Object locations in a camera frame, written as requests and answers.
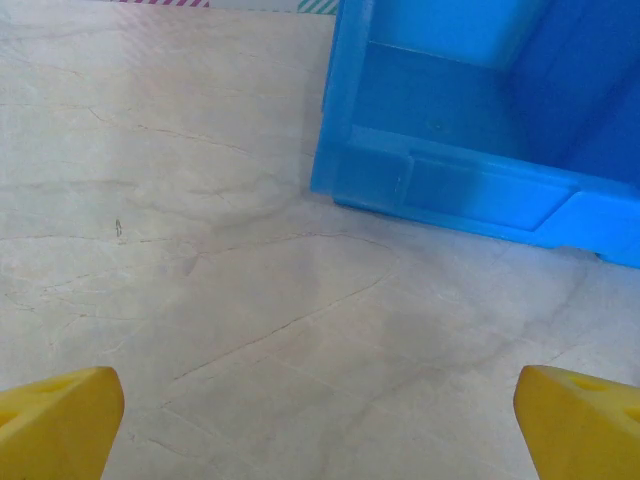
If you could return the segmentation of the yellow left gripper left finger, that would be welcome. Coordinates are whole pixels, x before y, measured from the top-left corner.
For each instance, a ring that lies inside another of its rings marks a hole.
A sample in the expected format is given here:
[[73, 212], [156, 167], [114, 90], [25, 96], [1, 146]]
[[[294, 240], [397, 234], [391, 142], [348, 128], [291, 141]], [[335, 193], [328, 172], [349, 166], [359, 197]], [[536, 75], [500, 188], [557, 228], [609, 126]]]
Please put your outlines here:
[[101, 480], [123, 414], [111, 367], [0, 391], [0, 480]]

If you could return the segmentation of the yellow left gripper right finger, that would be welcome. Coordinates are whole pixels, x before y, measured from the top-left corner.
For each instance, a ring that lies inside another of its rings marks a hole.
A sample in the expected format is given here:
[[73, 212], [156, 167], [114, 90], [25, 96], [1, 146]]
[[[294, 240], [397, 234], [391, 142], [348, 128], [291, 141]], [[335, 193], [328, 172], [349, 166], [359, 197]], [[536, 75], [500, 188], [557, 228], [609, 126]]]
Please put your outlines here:
[[640, 480], [640, 387], [528, 365], [513, 406], [540, 480]]

